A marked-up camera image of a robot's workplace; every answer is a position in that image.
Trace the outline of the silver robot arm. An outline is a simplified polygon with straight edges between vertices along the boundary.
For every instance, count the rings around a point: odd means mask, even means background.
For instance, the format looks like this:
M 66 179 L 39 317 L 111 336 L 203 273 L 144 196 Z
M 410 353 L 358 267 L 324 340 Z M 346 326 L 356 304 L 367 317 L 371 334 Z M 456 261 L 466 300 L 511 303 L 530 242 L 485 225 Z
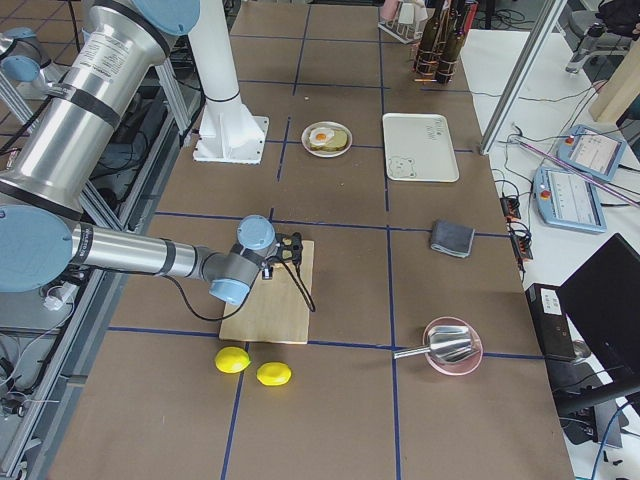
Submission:
M 1 71 L 18 83 L 19 93 L 29 100 L 43 99 L 47 88 L 62 75 L 36 33 L 28 27 L 1 33 Z
M 80 195 L 147 71 L 187 36 L 205 96 L 195 159 L 257 164 L 268 121 L 243 104 L 219 1 L 94 1 L 91 33 L 52 88 L 35 132 L 1 174 L 1 288 L 28 292 L 70 265 L 207 282 L 247 298 L 278 246 L 272 224 L 244 218 L 228 253 L 82 221 Z

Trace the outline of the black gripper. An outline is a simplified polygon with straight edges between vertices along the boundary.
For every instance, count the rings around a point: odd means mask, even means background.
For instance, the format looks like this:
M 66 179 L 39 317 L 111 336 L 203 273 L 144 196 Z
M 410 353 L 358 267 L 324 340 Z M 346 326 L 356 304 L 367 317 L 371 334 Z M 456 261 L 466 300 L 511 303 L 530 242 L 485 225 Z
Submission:
M 302 236 L 299 232 L 290 235 L 277 234 L 277 256 L 285 262 L 293 265 L 302 264 L 303 244 Z

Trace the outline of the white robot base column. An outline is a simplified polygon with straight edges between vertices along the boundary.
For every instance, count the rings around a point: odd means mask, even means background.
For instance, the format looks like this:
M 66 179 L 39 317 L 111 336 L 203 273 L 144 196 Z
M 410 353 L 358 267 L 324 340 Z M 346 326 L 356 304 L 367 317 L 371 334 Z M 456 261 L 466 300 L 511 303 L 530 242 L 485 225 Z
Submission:
M 200 16 L 189 41 L 205 96 L 194 159 L 260 163 L 269 119 L 252 115 L 243 103 L 221 1 L 200 3 Z

